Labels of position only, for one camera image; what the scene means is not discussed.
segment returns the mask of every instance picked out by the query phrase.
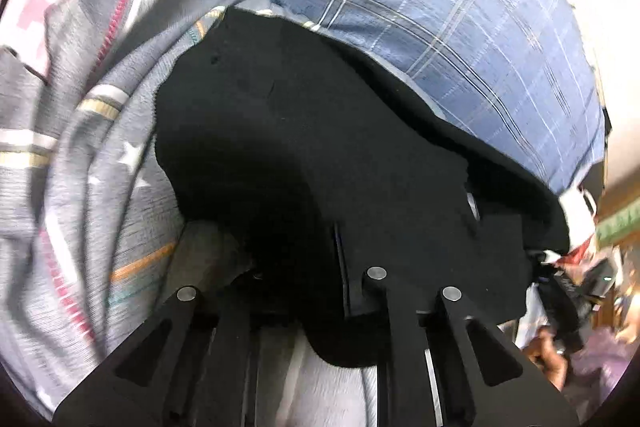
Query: black cloth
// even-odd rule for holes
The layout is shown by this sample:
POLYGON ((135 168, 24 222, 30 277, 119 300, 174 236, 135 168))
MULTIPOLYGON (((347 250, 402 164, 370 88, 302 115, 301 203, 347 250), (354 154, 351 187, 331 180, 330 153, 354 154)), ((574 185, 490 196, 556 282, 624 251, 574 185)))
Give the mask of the black cloth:
POLYGON ((286 20, 229 9, 178 59, 156 117, 186 219, 229 227, 303 315, 372 313, 362 275, 383 266, 427 311, 453 285, 498 323, 525 312, 525 251, 568 249, 540 181, 367 55, 286 20))

